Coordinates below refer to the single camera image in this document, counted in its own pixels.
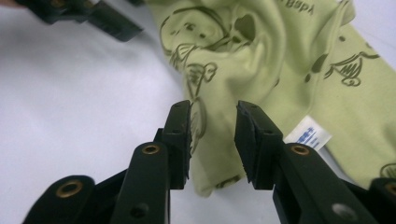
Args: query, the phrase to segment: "clothing label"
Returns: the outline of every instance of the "clothing label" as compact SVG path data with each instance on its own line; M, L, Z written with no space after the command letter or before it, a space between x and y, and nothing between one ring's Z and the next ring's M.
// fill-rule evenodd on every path
M305 116L283 141L285 143L300 143L319 151L331 138L332 135L320 127L316 121Z

